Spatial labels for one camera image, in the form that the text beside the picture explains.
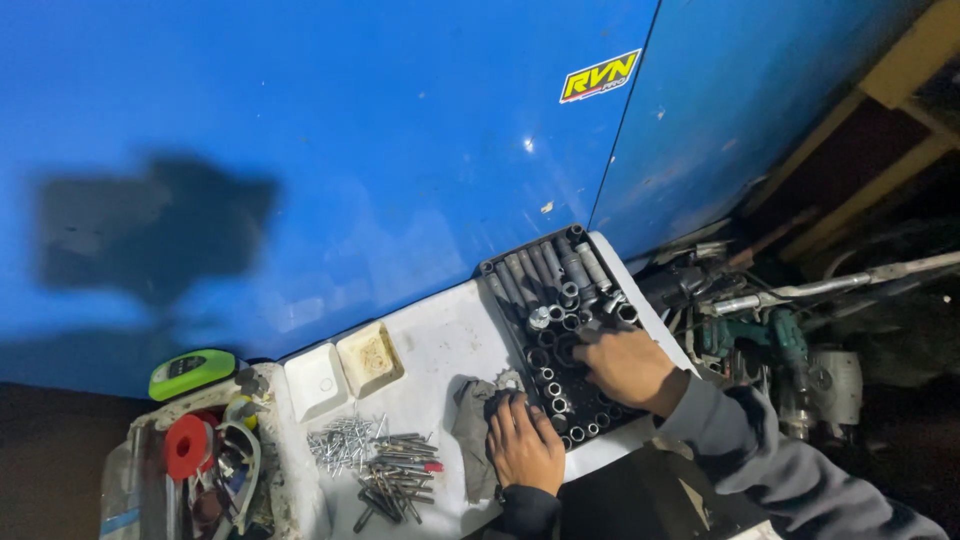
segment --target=gray rag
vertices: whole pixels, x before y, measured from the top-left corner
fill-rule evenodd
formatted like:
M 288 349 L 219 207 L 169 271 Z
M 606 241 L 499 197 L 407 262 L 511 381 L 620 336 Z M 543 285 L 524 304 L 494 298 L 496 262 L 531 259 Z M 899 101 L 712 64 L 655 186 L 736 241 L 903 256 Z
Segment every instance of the gray rag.
M 496 394 L 496 386 L 485 380 L 470 379 L 455 394 L 457 418 L 453 421 L 453 438 L 460 443 L 464 455 L 464 480 L 467 501 L 471 504 L 492 499 L 496 491 L 496 469 L 487 459 L 487 420 L 484 403 Z

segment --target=gray sweatshirt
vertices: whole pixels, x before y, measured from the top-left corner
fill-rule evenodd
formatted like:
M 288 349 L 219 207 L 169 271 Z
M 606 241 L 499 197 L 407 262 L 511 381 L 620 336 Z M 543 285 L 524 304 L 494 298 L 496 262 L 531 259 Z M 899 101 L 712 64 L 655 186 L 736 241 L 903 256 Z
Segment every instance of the gray sweatshirt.
M 721 392 L 691 377 L 660 431 L 690 445 L 717 493 L 745 492 L 769 512 L 786 540 L 947 538 L 937 524 L 818 450 L 781 435 L 777 413 L 753 388 Z M 560 501 L 533 487 L 510 486 L 504 499 L 500 531 L 488 530 L 485 539 L 543 536 L 560 510 Z

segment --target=green device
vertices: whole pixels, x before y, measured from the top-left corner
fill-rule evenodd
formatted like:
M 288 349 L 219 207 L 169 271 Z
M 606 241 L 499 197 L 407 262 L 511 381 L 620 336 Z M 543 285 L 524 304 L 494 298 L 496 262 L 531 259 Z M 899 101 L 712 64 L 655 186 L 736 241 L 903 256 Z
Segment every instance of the green device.
M 167 360 L 150 375 L 150 397 L 168 402 L 206 388 L 237 372 L 239 361 L 227 351 L 201 349 Z

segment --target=hand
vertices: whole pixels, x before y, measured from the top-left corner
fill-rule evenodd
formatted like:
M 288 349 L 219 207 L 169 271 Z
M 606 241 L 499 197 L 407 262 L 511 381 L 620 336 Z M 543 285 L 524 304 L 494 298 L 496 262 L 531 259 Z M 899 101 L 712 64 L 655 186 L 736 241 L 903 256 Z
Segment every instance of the hand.
M 550 419 L 539 407 L 532 406 L 534 425 L 524 402 L 527 395 L 517 392 L 514 401 L 505 396 L 490 420 L 487 444 L 500 485 L 526 485 L 556 496 L 564 483 L 564 442 L 554 431 Z
M 690 382 L 646 331 L 603 333 L 597 343 L 574 347 L 573 357 L 590 367 L 587 380 L 611 399 L 664 418 Z

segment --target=socket organizer tray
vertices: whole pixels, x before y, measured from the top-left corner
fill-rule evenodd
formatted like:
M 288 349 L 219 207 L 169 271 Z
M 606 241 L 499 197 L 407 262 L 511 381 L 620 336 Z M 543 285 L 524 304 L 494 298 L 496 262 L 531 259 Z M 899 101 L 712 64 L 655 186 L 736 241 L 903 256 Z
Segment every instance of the socket organizer tray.
M 615 403 L 587 382 L 577 345 L 600 332 L 641 328 L 584 228 L 571 225 L 480 263 L 480 275 L 524 358 L 532 404 L 550 416 L 566 449 L 615 430 L 646 411 Z

